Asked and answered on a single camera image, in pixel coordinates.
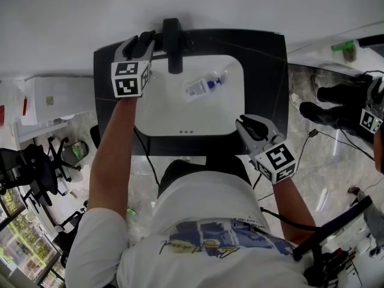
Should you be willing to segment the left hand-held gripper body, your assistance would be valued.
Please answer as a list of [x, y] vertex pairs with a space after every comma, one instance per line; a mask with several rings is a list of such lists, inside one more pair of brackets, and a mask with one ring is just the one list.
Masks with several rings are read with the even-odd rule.
[[111, 81], [116, 98], [141, 97], [150, 81], [153, 52], [128, 60], [122, 53], [111, 64]]

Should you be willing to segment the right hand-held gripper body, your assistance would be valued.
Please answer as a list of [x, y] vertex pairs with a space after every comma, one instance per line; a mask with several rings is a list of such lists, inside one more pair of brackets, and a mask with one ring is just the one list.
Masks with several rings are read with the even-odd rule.
[[255, 169], [272, 185], [292, 177], [297, 170], [297, 156], [289, 140], [274, 144], [259, 154], [251, 154]]

